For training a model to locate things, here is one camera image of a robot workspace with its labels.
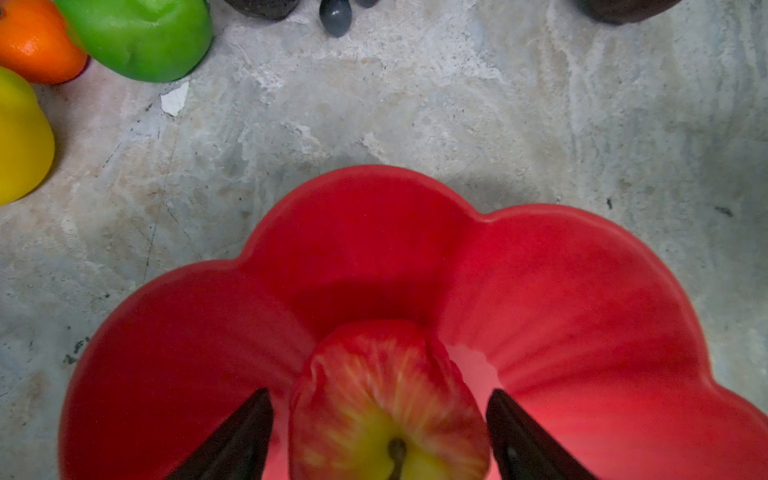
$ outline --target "scalloped bowl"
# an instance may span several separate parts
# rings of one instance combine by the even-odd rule
[[[374,166],[297,188],[235,260],[128,297],[74,371],[61,476],[162,480],[266,386],[263,478],[286,480],[288,396],[313,347],[395,318],[437,332],[481,410],[501,386],[599,478],[768,478],[768,418],[713,381],[688,298],[637,238],[557,205],[482,215]]]

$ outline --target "white paint chip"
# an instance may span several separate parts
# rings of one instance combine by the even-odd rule
[[[163,106],[163,111],[172,117],[177,117],[181,109],[184,108],[184,104],[187,103],[187,92],[189,89],[190,82],[185,81],[176,90],[161,95],[160,103]]]

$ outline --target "red and yellow apple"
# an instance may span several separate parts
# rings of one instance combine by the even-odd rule
[[[445,347],[403,320],[339,327],[291,397],[292,480],[482,480],[490,441]]]

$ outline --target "gray table surface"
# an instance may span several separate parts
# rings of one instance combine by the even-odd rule
[[[599,25],[569,0],[382,0],[328,38],[212,1],[176,117],[93,63],[38,96],[51,178],[0,207],[0,478],[56,478],[85,339],[130,292],[237,255],[276,200],[354,164],[437,178],[480,211],[584,208],[646,242],[700,316],[717,380],[768,411],[768,5],[684,0]]]

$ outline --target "orange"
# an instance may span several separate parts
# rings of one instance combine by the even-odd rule
[[[87,60],[51,0],[0,0],[0,66],[53,85],[77,77]]]

